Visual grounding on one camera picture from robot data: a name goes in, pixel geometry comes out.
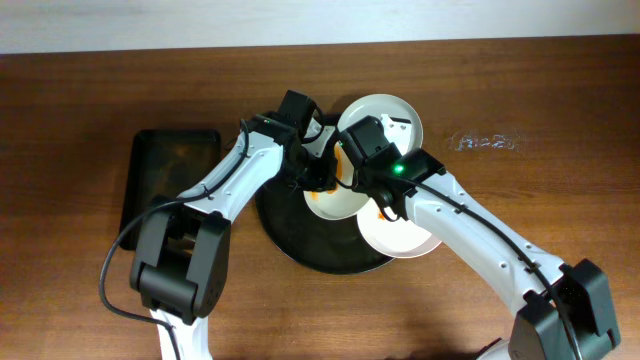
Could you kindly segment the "white pink plate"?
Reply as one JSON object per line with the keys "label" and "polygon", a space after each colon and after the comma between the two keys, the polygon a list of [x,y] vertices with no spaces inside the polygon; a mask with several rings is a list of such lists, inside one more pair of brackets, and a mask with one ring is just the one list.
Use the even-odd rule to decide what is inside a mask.
{"label": "white pink plate", "polygon": [[415,258],[435,250],[441,241],[433,234],[403,219],[390,222],[373,200],[356,214],[358,229],[376,251],[393,258]]}

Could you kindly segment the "green yellow sponge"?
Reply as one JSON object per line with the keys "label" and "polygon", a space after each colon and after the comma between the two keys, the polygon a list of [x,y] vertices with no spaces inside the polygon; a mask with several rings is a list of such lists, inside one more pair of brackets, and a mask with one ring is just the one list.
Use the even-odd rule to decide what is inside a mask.
{"label": "green yellow sponge", "polygon": [[311,194],[312,197],[317,197],[317,196],[319,196],[321,194],[330,195],[330,194],[335,193],[336,191],[337,191],[337,189],[334,188],[332,190],[324,190],[324,191],[317,191],[317,192],[316,191],[311,191],[310,194]]}

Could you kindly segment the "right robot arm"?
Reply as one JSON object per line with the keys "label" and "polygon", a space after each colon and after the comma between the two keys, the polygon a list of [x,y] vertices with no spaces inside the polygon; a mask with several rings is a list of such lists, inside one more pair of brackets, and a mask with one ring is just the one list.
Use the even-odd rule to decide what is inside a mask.
{"label": "right robot arm", "polygon": [[445,166],[417,148],[400,153],[367,116],[343,130],[356,191],[383,214],[429,231],[469,265],[514,317],[509,338],[482,359],[602,359],[621,343],[606,274],[574,266],[524,239],[475,201]]}

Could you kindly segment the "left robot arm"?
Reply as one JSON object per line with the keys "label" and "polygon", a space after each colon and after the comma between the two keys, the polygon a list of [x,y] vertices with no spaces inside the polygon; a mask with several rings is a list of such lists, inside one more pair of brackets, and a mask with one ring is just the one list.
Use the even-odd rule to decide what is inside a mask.
{"label": "left robot arm", "polygon": [[135,219],[130,285],[150,311],[163,358],[210,358],[208,316],[226,283],[234,220],[278,175],[305,190],[328,188],[336,132],[334,121],[304,126],[258,115],[202,180],[175,199],[157,197]]}

